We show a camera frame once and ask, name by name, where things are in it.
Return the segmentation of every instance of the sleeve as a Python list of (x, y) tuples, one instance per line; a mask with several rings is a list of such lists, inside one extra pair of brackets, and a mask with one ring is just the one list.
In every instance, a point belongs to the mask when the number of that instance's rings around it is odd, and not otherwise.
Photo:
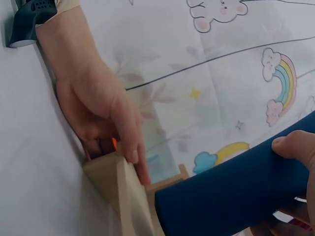
[(50, 18), (48, 21), (53, 19), (54, 17), (58, 16), (60, 13), (63, 13), (65, 11), (71, 10), (77, 6), (80, 5), (80, 0), (55, 0), (56, 8), (57, 8), (57, 14)]

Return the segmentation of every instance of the forearm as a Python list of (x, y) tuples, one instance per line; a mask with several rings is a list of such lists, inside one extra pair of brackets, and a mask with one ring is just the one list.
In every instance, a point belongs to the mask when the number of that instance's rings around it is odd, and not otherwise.
[(37, 27), (36, 34), (57, 79), (77, 77), (102, 62), (79, 6)]

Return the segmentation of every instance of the fingernail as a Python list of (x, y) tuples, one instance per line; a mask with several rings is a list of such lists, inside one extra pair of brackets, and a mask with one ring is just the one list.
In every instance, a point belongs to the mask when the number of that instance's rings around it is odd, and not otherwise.
[(134, 150), (132, 152), (132, 157), (131, 157), (131, 161), (133, 162), (133, 164), (137, 164), (139, 161), (139, 156), (138, 156), (138, 151)]
[(272, 146), (279, 144), (283, 139), (284, 139), (284, 137), (275, 138), (275, 139), (272, 141)]

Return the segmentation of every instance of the star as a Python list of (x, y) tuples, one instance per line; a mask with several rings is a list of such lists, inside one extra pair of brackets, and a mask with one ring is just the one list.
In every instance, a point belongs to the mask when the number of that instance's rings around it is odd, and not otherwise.
[(191, 97), (195, 101), (197, 101), (199, 96), (200, 96), (200, 94), (201, 94), (201, 91), (196, 90), (195, 88), (192, 88), (191, 93), (189, 94), (189, 97)]
[(244, 122), (240, 122), (239, 120), (237, 121), (237, 125), (235, 126), (235, 128), (238, 128), (239, 130), (241, 130), (242, 126), (244, 125)]

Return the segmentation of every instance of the blue cushion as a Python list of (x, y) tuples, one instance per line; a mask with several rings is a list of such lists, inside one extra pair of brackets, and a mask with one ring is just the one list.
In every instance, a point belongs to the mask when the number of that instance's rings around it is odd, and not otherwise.
[[(297, 129), (315, 133), (315, 112), (275, 137)], [(272, 152), (275, 137), (156, 192), (165, 236), (231, 236), (305, 194), (308, 170), (299, 161)]]

